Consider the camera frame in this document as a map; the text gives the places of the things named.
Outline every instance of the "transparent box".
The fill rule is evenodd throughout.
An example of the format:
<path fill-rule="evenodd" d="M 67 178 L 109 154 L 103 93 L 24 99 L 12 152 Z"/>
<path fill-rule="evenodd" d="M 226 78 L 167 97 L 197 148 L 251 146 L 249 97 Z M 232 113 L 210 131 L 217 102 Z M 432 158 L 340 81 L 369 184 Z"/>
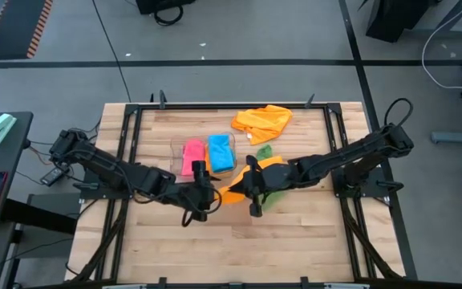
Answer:
<path fill-rule="evenodd" d="M 214 173 L 209 172 L 209 174 L 213 177 L 216 177 L 220 180 L 226 180 L 233 177 L 233 171 L 237 167 L 237 154 L 235 150 L 235 138 L 231 132 L 223 132 L 219 133 L 219 135 L 228 135 L 229 136 L 229 147 L 233 151 L 233 169 L 223 173 Z M 206 146 L 206 151 L 208 151 L 208 136 L 174 136 L 171 139 L 170 148 L 172 150 L 172 159 L 170 165 L 171 173 L 176 175 L 176 182 L 185 182 L 185 181 L 193 181 L 193 176 L 183 176 L 181 175 L 183 169 L 183 152 L 184 152 L 184 145 L 189 140 L 199 140 Z"/>

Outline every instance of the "floor mat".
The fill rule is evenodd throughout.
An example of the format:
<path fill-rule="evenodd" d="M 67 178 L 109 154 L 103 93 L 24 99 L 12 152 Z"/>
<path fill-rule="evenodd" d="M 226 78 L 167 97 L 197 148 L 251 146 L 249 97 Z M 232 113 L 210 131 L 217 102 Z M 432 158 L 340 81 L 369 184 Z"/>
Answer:
<path fill-rule="evenodd" d="M 52 0 L 6 0 L 0 12 L 0 60 L 35 56 L 51 8 Z"/>

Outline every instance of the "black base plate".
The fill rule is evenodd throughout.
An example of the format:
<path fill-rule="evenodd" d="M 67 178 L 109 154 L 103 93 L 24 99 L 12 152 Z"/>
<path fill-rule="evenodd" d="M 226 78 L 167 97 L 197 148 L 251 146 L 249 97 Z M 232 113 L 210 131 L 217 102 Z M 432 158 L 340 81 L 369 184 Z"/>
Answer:
<path fill-rule="evenodd" d="M 359 189 L 348 189 L 343 177 L 343 169 L 335 169 L 331 172 L 333 187 L 336 197 L 387 197 L 388 188 L 377 185 L 378 181 L 384 181 L 383 170 L 375 168 L 370 171 L 368 180 Z"/>
<path fill-rule="evenodd" d="M 83 179 L 86 183 L 100 183 L 99 178 L 91 170 L 85 172 L 85 178 Z M 130 199 L 132 196 L 127 191 L 116 191 L 99 185 L 98 189 L 81 189 L 79 198 L 83 200 L 124 200 Z"/>

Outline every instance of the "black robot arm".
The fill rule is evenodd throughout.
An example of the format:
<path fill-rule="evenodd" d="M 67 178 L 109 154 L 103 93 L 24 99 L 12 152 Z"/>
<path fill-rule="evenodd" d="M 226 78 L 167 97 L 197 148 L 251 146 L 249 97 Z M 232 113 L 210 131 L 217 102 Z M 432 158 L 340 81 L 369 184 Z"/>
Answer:
<path fill-rule="evenodd" d="M 192 170 L 194 182 L 176 184 L 176 176 L 163 169 L 140 164 L 129 164 L 119 160 L 88 141 L 80 131 L 61 131 L 59 138 L 50 149 L 51 161 L 55 164 L 80 164 L 99 176 L 112 189 L 122 191 L 131 198 L 133 192 L 148 198 L 140 203 L 158 201 L 165 205 L 178 206 L 191 213 L 189 220 L 205 222 L 211 204 L 218 194 L 210 183 L 210 176 L 204 161 L 194 161 Z M 184 225 L 189 220 L 184 216 Z"/>
<path fill-rule="evenodd" d="M 250 171 L 230 191 L 252 199 L 250 214 L 261 217 L 261 205 L 273 192 L 317 185 L 331 170 L 343 166 L 344 182 L 353 188 L 365 181 L 377 165 L 391 157 L 404 157 L 413 147 L 400 125 L 387 124 L 345 148 L 326 155 L 299 157 L 289 160 L 287 165 L 261 168 L 254 157 L 247 156 Z"/>

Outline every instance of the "wooden table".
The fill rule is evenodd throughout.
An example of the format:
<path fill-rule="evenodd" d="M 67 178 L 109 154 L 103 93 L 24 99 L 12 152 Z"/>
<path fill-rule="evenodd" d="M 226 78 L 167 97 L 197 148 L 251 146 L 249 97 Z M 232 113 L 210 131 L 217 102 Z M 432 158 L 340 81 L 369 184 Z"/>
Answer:
<path fill-rule="evenodd" d="M 341 103 L 346 133 L 353 142 L 368 134 L 359 102 Z M 125 104 L 106 104 L 97 147 L 116 153 Z M 171 170 L 174 136 L 206 136 L 232 132 L 236 138 L 237 169 L 245 156 L 255 155 L 243 132 L 230 127 L 236 110 L 148 110 L 142 115 L 136 160 Z M 283 134 L 269 143 L 284 160 L 330 151 L 323 113 L 293 110 Z M 128 140 L 127 160 L 131 141 Z M 216 187 L 229 183 L 215 183 Z M 394 271 L 403 275 L 399 246 L 388 208 L 370 198 L 362 200 L 370 240 Z M 99 200 L 79 220 L 69 267 L 80 271 L 101 239 L 107 201 Z M 249 201 L 223 206 L 206 223 L 181 227 L 183 210 L 158 203 L 130 202 L 119 283 L 296 283 L 301 276 L 311 282 L 352 281 L 351 265 L 340 210 L 328 176 L 317 186 L 290 191 L 264 213 L 249 216 Z M 367 270 L 356 242 L 362 273 Z M 104 276 L 109 276 L 112 247 Z M 66 279 L 73 275 L 67 272 Z"/>

